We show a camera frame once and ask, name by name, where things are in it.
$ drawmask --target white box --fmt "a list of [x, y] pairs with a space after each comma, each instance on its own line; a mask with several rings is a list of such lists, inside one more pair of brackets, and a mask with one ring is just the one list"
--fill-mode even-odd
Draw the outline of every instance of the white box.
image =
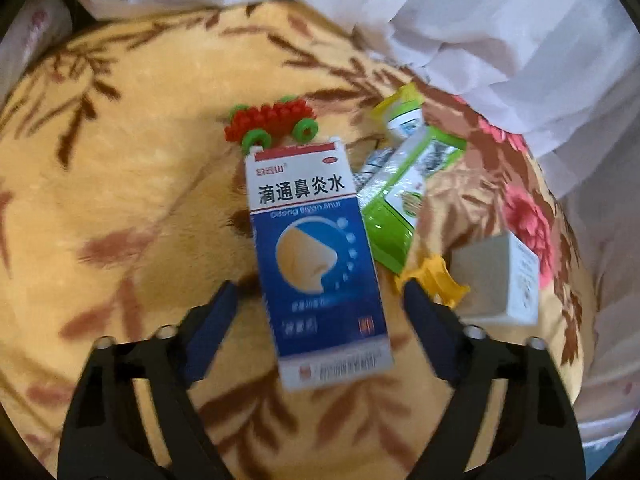
[[450, 273], [471, 287], [456, 309], [463, 322], [538, 323], [540, 261], [513, 233], [454, 250]]

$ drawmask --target yellow plastic piece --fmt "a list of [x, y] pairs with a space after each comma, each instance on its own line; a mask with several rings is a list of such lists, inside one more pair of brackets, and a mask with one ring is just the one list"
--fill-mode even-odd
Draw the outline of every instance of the yellow plastic piece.
[[394, 117], [404, 113], [408, 105], [409, 108], [419, 108], [424, 102], [422, 94], [415, 83], [407, 83], [401, 86], [395, 94], [390, 95], [371, 111], [371, 115], [377, 121], [386, 123]]
[[447, 265], [439, 254], [425, 258], [418, 269], [403, 270], [396, 278], [398, 290], [402, 290], [404, 284], [412, 278], [420, 283], [431, 301], [449, 308], [456, 308], [471, 290], [468, 285], [460, 285], [451, 277]]

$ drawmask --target small cardboard box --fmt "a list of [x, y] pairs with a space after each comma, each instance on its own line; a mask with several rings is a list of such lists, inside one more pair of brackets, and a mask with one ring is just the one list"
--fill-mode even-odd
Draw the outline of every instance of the small cardboard box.
[[378, 280], [339, 139], [245, 159], [264, 303], [288, 390], [393, 364]]
[[456, 249], [450, 273], [471, 292], [456, 314], [469, 324], [536, 325], [540, 261], [510, 232]]

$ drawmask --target green snack package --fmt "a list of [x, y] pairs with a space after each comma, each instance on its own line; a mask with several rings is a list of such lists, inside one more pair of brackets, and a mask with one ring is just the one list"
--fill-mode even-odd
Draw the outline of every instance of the green snack package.
[[428, 126], [418, 129], [358, 192], [371, 252], [396, 274], [406, 262], [425, 179], [458, 160], [466, 140]]

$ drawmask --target red stripe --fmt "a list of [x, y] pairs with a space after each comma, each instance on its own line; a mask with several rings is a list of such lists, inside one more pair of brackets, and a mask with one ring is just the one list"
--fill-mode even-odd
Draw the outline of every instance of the red stripe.
[[306, 146], [287, 146], [286, 148], [273, 148], [272, 150], [263, 150], [255, 154], [255, 161], [271, 160], [272, 158], [281, 158], [283, 156], [303, 155], [305, 153], [328, 152], [335, 149], [334, 142], [326, 142], [324, 144], [307, 144]]
[[301, 204], [308, 204], [310, 202], [331, 202], [332, 200], [342, 200], [343, 198], [348, 198], [350, 196], [356, 196], [355, 193], [347, 193], [345, 195], [337, 195], [337, 196], [331, 196], [331, 197], [321, 197], [321, 198], [310, 198], [308, 200], [301, 200], [299, 202], [291, 202], [291, 203], [284, 203], [284, 204], [278, 204], [278, 205], [271, 205], [268, 207], [261, 207], [258, 209], [253, 209], [251, 211], [251, 214], [254, 213], [262, 213], [264, 211], [268, 211], [269, 209], [278, 209], [278, 208], [288, 208], [288, 207], [294, 207], [294, 206], [299, 206]]

